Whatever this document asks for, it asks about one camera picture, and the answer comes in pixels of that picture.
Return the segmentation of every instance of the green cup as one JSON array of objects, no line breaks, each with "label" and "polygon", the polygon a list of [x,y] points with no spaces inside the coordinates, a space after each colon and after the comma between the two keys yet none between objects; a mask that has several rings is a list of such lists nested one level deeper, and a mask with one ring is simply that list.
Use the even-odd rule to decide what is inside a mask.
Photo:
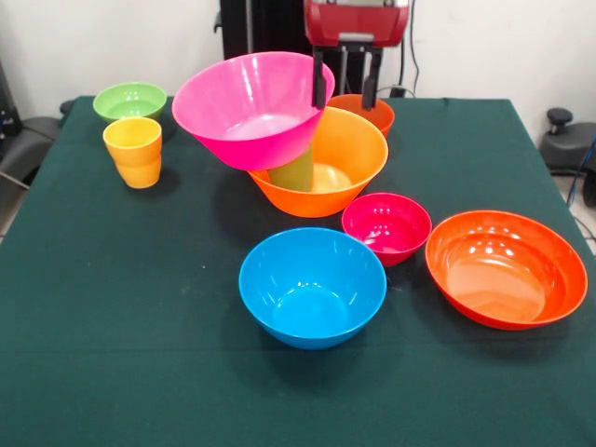
[{"label": "green cup", "polygon": [[275,186],[308,193],[313,187],[314,166],[313,145],[311,143],[308,150],[301,156],[287,165],[270,169],[267,173],[269,174],[269,180]]}]

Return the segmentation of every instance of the large orange bowl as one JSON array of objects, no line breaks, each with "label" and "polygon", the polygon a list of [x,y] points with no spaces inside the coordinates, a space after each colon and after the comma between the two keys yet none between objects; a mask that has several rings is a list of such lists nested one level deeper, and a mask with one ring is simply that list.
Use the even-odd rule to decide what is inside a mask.
[{"label": "large orange bowl", "polygon": [[520,331],[571,315],[586,297],[586,267],[546,226],[503,211],[470,211],[439,224],[427,243],[430,274],[462,314]]},{"label": "large orange bowl", "polygon": [[387,162],[387,142],[372,123],[345,110],[327,107],[313,140],[313,189],[294,191],[271,183],[266,171],[249,172],[269,201],[298,217],[340,212]]}]

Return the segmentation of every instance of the plastic bowl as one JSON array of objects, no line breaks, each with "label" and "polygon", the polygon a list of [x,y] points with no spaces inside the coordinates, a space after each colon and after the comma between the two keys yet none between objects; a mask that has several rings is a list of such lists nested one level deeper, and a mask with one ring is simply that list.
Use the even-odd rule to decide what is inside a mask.
[{"label": "plastic bowl", "polygon": [[313,140],[311,192],[275,186],[266,171],[250,175],[278,209],[298,217],[325,217],[347,207],[381,171],[387,155],[386,139],[373,124],[345,110],[327,107]]},{"label": "plastic bowl", "polygon": [[344,109],[353,114],[360,115],[371,121],[381,133],[387,137],[393,123],[395,122],[395,112],[389,104],[383,100],[376,100],[376,105],[372,110],[362,108],[362,95],[340,95],[334,96],[329,100],[331,107]]},{"label": "plastic bowl", "polygon": [[[335,79],[323,67],[327,101]],[[178,124],[228,166],[273,169],[303,154],[322,111],[312,104],[313,58],[253,53],[190,78],[172,104]]]},{"label": "plastic bowl", "polygon": [[126,82],[109,87],[93,100],[93,110],[108,123],[120,118],[144,116],[158,119],[168,95],[153,84]]},{"label": "plastic bowl", "polygon": [[354,200],[344,211],[342,227],[390,267],[404,262],[427,242],[432,221],[412,199],[377,193]]},{"label": "plastic bowl", "polygon": [[470,211],[439,224],[427,243],[430,273],[462,314],[521,331],[571,315],[588,291],[586,267],[561,236],[503,211]]},{"label": "plastic bowl", "polygon": [[239,277],[244,305],[280,342],[325,349],[356,335],[385,300],[385,270],[353,237],[298,228],[257,245]]}]

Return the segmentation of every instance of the pink bowl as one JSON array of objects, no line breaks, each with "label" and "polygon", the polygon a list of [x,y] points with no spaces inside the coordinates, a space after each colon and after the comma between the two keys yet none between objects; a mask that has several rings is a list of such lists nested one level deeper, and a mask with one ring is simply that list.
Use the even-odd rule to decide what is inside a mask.
[{"label": "pink bowl", "polygon": [[[335,87],[323,67],[327,99]],[[302,155],[322,111],[312,104],[313,58],[265,52],[222,61],[191,77],[172,104],[174,119],[232,168],[277,168]]]},{"label": "pink bowl", "polygon": [[377,193],[354,200],[344,211],[342,227],[390,267],[404,262],[427,242],[432,221],[410,198]]}]

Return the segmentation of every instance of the blue bowl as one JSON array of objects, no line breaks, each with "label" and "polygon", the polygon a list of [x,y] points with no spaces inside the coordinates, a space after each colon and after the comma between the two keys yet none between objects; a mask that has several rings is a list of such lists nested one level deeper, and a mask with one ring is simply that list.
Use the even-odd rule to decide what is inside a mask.
[{"label": "blue bowl", "polygon": [[298,228],[276,234],[246,257],[244,305],[280,342],[325,349],[356,335],[385,300],[385,270],[344,233]]}]

